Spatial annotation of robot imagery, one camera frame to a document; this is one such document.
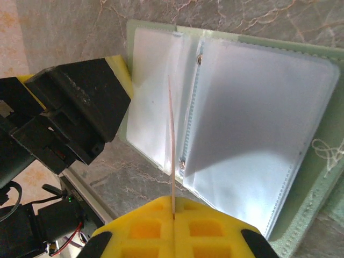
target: white string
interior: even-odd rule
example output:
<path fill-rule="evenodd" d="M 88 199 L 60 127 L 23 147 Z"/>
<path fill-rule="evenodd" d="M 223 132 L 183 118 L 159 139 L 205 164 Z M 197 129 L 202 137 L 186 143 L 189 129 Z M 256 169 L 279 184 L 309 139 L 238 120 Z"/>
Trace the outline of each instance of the white string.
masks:
<path fill-rule="evenodd" d="M 318 157 L 327 160 L 327 173 L 325 177 L 344 156 L 344 139 L 338 148 L 331 148 L 321 139 L 314 139 L 312 141 L 312 147 Z"/>

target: yellow plastic piece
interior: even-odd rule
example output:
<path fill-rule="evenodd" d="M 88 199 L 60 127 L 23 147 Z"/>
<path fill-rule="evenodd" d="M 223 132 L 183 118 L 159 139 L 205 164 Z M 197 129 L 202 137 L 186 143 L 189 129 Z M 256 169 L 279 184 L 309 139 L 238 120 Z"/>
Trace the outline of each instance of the yellow plastic piece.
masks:
<path fill-rule="evenodd" d="M 130 73 L 128 68 L 120 55 L 108 56 L 105 58 L 108 65 L 112 69 L 114 75 L 117 77 L 118 81 L 127 92 L 130 99 L 134 97 L 133 84 L 131 82 Z"/>
<path fill-rule="evenodd" d="M 47 108 L 44 106 L 44 104 L 32 93 L 32 91 L 24 84 L 24 82 L 28 79 L 30 79 L 33 76 L 33 74 L 30 75 L 23 75 L 23 76 L 17 76 L 17 79 L 22 83 L 22 85 L 25 87 L 25 89 L 31 94 L 31 96 L 38 102 L 38 104 L 46 110 Z"/>
<path fill-rule="evenodd" d="M 242 229 L 259 231 L 240 220 L 192 200 L 160 197 L 99 228 L 112 237 L 102 258 L 254 258 Z"/>

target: marble surface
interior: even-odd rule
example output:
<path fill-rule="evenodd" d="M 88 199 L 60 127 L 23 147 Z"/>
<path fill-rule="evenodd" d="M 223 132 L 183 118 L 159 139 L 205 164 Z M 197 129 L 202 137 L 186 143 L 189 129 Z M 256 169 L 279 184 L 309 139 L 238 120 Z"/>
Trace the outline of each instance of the marble surface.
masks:
<path fill-rule="evenodd" d="M 0 76 L 125 55 L 126 22 L 132 18 L 344 47 L 343 0 L 1 0 Z M 167 175 L 123 144 L 108 144 L 88 168 L 78 165 L 118 215 L 170 188 Z M 180 185 L 178 194 L 194 198 Z M 321 213 L 295 257 L 343 257 L 343 242 L 343 228 Z"/>
<path fill-rule="evenodd" d="M 53 197 L 54 195 L 44 189 L 42 185 L 50 184 L 54 187 L 60 187 L 60 180 L 58 177 L 51 173 L 42 163 L 35 160 L 30 166 L 24 169 L 18 176 L 13 179 L 19 183 L 23 188 L 23 195 L 21 197 L 21 204 L 26 204 L 34 200 L 43 200 Z M 18 193 L 15 189 L 9 191 L 9 200 L 4 204 L 4 207 L 11 206 L 16 203 Z M 37 211 L 47 205 L 51 205 L 56 201 L 49 201 L 42 204 L 34 204 L 34 211 Z"/>
<path fill-rule="evenodd" d="M 342 0 L 17 1 L 30 72 L 125 55 L 126 21 L 140 19 L 344 47 Z"/>

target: yellow foam pad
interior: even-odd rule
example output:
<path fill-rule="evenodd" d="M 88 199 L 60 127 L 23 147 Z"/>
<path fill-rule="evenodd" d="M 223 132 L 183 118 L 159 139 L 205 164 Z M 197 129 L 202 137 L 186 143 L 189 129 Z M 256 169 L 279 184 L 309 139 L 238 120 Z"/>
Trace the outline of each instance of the yellow foam pad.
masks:
<path fill-rule="evenodd" d="M 241 230 L 259 231 L 240 220 L 192 200 L 177 197 L 173 221 L 171 197 L 160 197 L 93 234 L 112 237 L 102 258 L 230 258 L 255 256 Z"/>

